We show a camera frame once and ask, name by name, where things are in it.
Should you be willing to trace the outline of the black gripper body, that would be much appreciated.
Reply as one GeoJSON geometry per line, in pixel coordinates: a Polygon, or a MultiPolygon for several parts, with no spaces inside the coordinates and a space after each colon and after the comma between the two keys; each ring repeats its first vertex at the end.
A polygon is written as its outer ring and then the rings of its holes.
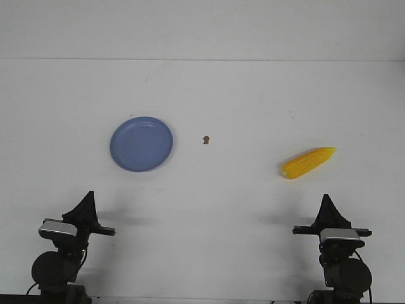
{"type": "Polygon", "coordinates": [[[311,226],[296,225],[293,234],[316,235],[319,239],[321,253],[354,253],[365,246],[363,238],[372,236],[369,229],[360,228],[324,228],[321,230],[311,226]]]}
{"type": "Polygon", "coordinates": [[[64,236],[60,234],[46,234],[43,238],[51,240],[55,247],[59,250],[83,250],[88,243],[91,234],[99,234],[104,236],[114,236],[115,228],[104,227],[101,225],[75,225],[78,229],[77,236],[64,236]]]}

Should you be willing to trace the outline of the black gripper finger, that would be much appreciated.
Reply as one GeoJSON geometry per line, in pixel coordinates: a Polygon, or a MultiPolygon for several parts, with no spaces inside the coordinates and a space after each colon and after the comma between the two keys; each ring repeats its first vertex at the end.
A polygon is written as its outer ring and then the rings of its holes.
{"type": "Polygon", "coordinates": [[[322,197],[319,212],[315,221],[311,224],[311,227],[315,229],[350,229],[351,222],[339,213],[329,194],[325,193],[322,197]]]}
{"type": "Polygon", "coordinates": [[[81,202],[63,214],[62,218],[63,222],[73,225],[99,225],[94,191],[89,191],[81,202]]]}

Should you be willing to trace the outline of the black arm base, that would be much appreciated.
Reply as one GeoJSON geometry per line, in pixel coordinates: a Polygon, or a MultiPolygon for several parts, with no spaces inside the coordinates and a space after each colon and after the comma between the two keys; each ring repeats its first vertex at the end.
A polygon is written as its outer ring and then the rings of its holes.
{"type": "Polygon", "coordinates": [[[339,289],[314,290],[306,300],[307,304],[359,304],[364,293],[349,293],[339,289]]]}
{"type": "Polygon", "coordinates": [[[91,304],[92,298],[86,293],[85,286],[69,284],[61,292],[42,291],[40,295],[1,294],[1,304],[91,304]]]}

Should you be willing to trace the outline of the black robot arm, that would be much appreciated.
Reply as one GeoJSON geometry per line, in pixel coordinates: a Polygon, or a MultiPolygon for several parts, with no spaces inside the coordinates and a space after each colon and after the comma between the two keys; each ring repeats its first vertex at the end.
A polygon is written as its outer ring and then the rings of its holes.
{"type": "Polygon", "coordinates": [[[97,217],[94,191],[89,191],[62,219],[46,218],[39,236],[52,241],[56,251],[39,255],[32,266],[32,278],[42,292],[60,293],[75,282],[88,255],[92,234],[114,236],[116,230],[102,226],[97,217]]]}
{"type": "Polygon", "coordinates": [[[372,231],[353,228],[329,194],[324,194],[315,221],[310,226],[294,226],[292,233],[314,235],[319,239],[319,263],[325,286],[330,289],[313,291],[308,303],[359,303],[371,287],[372,274],[361,257],[353,255],[365,246],[363,238],[370,237],[372,231]]]}

